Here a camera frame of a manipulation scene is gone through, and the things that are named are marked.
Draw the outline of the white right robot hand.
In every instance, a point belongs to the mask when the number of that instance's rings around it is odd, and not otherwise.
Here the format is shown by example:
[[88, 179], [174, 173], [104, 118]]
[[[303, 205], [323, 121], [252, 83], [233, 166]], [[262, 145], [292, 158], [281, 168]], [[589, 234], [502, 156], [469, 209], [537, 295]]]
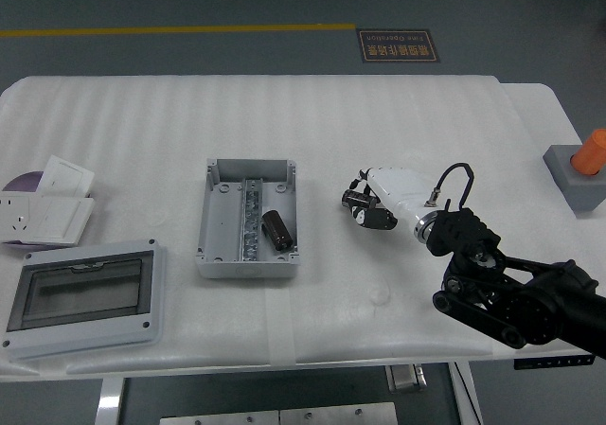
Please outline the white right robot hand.
[[406, 223], [419, 240], [425, 240], [437, 217], [437, 208], [426, 202], [430, 187], [411, 169], [361, 170], [342, 195], [345, 207], [358, 225], [392, 230]]

